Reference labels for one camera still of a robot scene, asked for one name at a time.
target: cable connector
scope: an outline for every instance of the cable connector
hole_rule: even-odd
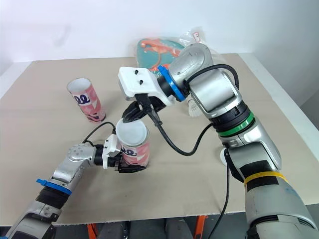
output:
[[[147,94],[136,94],[135,98],[138,104],[142,107],[143,111],[152,119],[156,127],[163,124],[159,115],[154,110]]]

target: pink cup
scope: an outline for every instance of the pink cup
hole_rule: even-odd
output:
[[[122,146],[122,157],[127,164],[146,167],[149,163],[149,130],[141,120],[116,124],[116,135]]]
[[[70,81],[67,90],[90,122],[101,122],[105,119],[105,112],[89,79],[77,78]]]

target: white wall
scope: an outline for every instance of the white wall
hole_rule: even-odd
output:
[[[319,130],[319,91],[311,96],[300,108]]]
[[[319,89],[318,10],[318,0],[2,0],[1,37],[14,62],[119,57],[139,38],[202,26],[220,53],[255,52],[301,105]]]
[[[4,23],[2,21],[2,4],[0,3],[1,12],[0,12],[0,76],[5,72],[10,65],[12,64],[12,61],[9,57],[9,53],[7,50],[7,44],[4,41],[4,36],[6,35],[6,32],[4,30]]]

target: black cable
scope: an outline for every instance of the black cable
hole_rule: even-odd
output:
[[[159,129],[159,131],[160,131],[160,133],[162,134],[162,136],[164,137],[164,139],[166,140],[166,142],[177,152],[177,153],[180,153],[180,154],[182,154],[182,155],[184,155],[184,156],[191,156],[191,155],[193,155],[195,152],[196,152],[196,150],[197,150],[197,148],[198,148],[198,146],[199,146],[199,143],[200,143],[200,141],[201,141],[201,138],[203,138],[203,136],[204,136],[204,134],[206,133],[206,131],[210,128],[210,127],[212,127],[213,125],[210,123],[208,126],[206,126],[205,128],[204,128],[204,130],[200,133],[200,135],[199,135],[199,137],[198,137],[198,139],[197,139],[197,141],[196,141],[196,144],[195,144],[195,146],[194,146],[194,148],[193,148],[193,150],[191,151],[191,152],[184,152],[183,150],[181,150],[181,149],[179,149],[172,141],[171,141],[171,139],[169,138],[169,136],[166,134],[166,132],[164,131],[164,129],[163,129],[163,127],[160,125],[160,124],[157,124],[157,128]]]
[[[106,124],[110,124],[112,127],[113,127],[113,130],[112,130],[112,133],[116,133],[115,132],[115,125],[112,123],[112,122],[104,122],[102,124],[100,124],[99,126],[97,126],[94,130],[92,130],[92,132],[90,132],[88,134],[88,136],[86,136],[86,138],[82,141],[82,143],[85,143],[88,141],[88,138],[100,127],[102,127],[103,125],[106,125]]]
[[[212,66],[208,66],[204,69],[201,69],[200,71],[197,71],[194,75],[192,75],[191,77],[189,77],[186,81],[186,83],[189,85],[189,83],[195,79],[197,76],[207,72],[207,71],[211,71],[211,70],[215,70],[215,69],[226,69],[229,70],[233,76],[234,76],[234,80],[235,80],[235,86],[237,87],[237,89],[239,89],[239,80],[238,80],[238,75],[237,72],[235,71],[234,68],[232,68],[230,65],[226,65],[226,64],[217,64],[217,65],[212,65]]]
[[[214,234],[214,232],[216,231],[216,229],[217,229],[217,227],[218,227],[218,225],[219,225],[219,223],[220,223],[220,221],[221,221],[221,219],[223,218],[223,216],[224,216],[224,214],[225,214],[225,211],[226,211],[226,207],[227,207],[227,204],[228,204],[228,199],[229,199],[229,166],[227,165],[227,175],[226,175],[226,177],[227,177],[227,186],[226,186],[226,199],[225,199],[225,204],[224,204],[224,207],[223,207],[223,210],[221,211],[221,213],[220,213],[220,216],[219,216],[219,218],[217,219],[217,222],[216,222],[216,224],[215,224],[215,226],[214,226],[214,228],[211,230],[211,232],[210,232],[210,234],[209,234],[209,236],[208,236],[208,239],[210,239],[211,238],[211,236]]]
[[[89,143],[92,147],[94,147],[94,144],[91,141],[89,141],[89,140],[86,140],[86,141],[84,141],[82,143]]]

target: blue ring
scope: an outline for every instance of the blue ring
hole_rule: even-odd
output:
[[[69,189],[64,188],[64,187],[62,187],[60,185],[54,184],[54,183],[50,183],[50,182],[48,182],[46,180],[37,179],[36,182],[41,184],[42,186],[49,187],[49,188],[54,188],[54,189],[56,189],[56,190],[58,190],[58,191],[60,191],[62,193],[67,194],[67,195],[71,195],[71,193],[72,193]]]
[[[164,76],[166,82],[170,85],[170,87],[172,88],[176,96],[179,98],[179,100],[180,101],[185,100],[185,96],[179,90],[174,80],[170,77],[168,70],[164,66],[158,66],[158,70]]]

